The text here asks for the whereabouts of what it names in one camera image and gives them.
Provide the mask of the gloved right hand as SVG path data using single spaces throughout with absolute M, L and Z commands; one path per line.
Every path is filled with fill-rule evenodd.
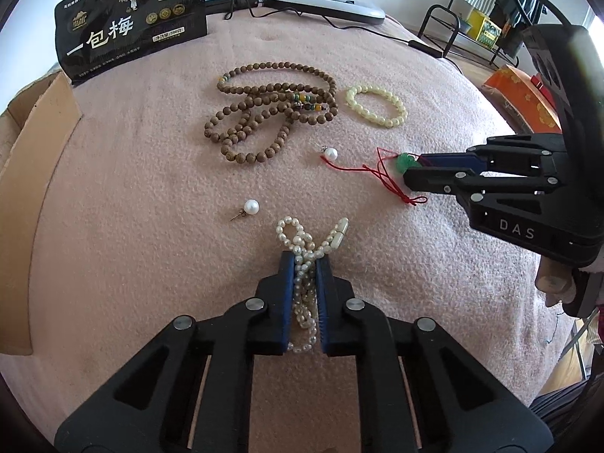
M 545 295 L 545 305 L 548 308 L 559 303 L 570 304 L 576 297 L 571 268 L 545 256 L 539 261 L 535 287 Z

